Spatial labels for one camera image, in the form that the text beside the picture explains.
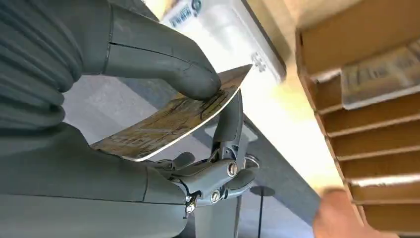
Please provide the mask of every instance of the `human hand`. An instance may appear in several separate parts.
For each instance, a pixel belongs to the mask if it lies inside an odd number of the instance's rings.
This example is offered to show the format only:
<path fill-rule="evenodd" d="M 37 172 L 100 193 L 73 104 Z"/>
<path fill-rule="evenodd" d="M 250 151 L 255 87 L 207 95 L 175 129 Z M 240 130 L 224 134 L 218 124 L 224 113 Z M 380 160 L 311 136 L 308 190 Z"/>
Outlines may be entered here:
<path fill-rule="evenodd" d="M 313 229 L 315 238 L 398 238 L 361 224 L 348 195 L 341 189 L 324 193 Z"/>

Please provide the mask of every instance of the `bolt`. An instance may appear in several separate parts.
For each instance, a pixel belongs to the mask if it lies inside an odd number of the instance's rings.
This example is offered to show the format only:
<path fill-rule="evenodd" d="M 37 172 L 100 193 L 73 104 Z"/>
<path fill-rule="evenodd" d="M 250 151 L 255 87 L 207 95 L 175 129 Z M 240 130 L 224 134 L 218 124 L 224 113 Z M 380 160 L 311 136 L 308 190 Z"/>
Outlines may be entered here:
<path fill-rule="evenodd" d="M 210 201 L 211 201 L 212 203 L 217 203 L 217 202 L 219 201 L 219 199 L 220 199 L 220 192 L 219 192 L 219 190 L 216 190 L 216 191 L 214 191 L 214 192 L 213 192 L 213 194 L 211 195 L 211 199 L 210 199 Z"/>
<path fill-rule="evenodd" d="M 238 165 L 235 162 L 230 163 L 227 166 L 227 175 L 229 177 L 235 177 L 236 173 L 238 172 Z"/>
<path fill-rule="evenodd" d="M 191 203 L 190 205 L 187 206 L 187 208 L 185 209 L 185 211 L 187 213 L 192 213 L 195 209 L 196 209 L 196 205 L 194 203 Z"/>

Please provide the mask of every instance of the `label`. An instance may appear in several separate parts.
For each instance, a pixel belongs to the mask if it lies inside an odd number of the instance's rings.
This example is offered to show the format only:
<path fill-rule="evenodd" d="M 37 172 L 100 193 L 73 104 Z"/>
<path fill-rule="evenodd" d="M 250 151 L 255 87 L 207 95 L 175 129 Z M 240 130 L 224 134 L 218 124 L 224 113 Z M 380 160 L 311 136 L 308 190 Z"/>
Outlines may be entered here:
<path fill-rule="evenodd" d="M 344 66 L 341 72 L 343 105 L 367 106 L 418 92 L 420 41 Z"/>
<path fill-rule="evenodd" d="M 201 0 L 192 0 L 191 3 L 183 6 L 173 17 L 169 19 L 171 26 L 175 28 L 192 16 L 197 17 L 201 11 L 201 8 Z"/>

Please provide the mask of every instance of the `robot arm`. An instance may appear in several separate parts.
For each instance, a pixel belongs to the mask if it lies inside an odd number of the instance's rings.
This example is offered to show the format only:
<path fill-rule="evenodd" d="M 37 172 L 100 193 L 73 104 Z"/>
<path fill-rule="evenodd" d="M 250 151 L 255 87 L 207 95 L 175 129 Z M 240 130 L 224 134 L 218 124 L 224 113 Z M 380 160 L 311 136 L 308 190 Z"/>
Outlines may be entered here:
<path fill-rule="evenodd" d="M 0 237 L 173 237 L 191 204 L 250 184 L 228 174 L 242 153 L 240 95 L 233 139 L 218 129 L 211 160 L 171 171 L 92 150 L 62 122 L 62 93 L 82 74 L 211 97 L 220 81 L 192 40 L 105 0 L 0 0 L 0 29 Z"/>

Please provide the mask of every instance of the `pole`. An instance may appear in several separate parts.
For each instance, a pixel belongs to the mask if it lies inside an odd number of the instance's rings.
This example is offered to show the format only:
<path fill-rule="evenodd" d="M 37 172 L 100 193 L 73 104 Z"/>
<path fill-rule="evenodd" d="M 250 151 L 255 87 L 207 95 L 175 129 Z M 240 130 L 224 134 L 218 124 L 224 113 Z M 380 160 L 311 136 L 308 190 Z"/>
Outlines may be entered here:
<path fill-rule="evenodd" d="M 264 187 L 261 187 L 260 220 L 258 223 L 258 238 L 261 238 L 261 223 L 263 221 Z"/>

